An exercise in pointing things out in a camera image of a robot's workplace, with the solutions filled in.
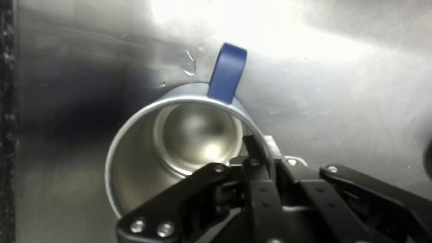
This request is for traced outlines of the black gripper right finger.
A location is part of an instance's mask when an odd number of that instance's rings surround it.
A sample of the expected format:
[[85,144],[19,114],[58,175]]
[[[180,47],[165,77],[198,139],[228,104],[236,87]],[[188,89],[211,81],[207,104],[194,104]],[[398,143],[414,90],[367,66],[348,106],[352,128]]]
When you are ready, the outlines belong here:
[[285,155],[271,135],[265,135],[263,139],[265,139],[265,143],[266,143],[266,146],[274,159],[279,159],[282,162],[286,162],[290,166],[297,166],[297,164],[308,166],[306,160],[300,156]]

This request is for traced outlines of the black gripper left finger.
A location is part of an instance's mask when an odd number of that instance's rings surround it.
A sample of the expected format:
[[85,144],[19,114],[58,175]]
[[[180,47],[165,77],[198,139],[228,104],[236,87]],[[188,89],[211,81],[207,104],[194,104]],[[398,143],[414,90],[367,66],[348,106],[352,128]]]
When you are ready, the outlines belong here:
[[254,135],[243,137],[247,158],[242,163],[242,179],[247,187],[263,186],[274,187],[274,164],[265,154],[265,147]]

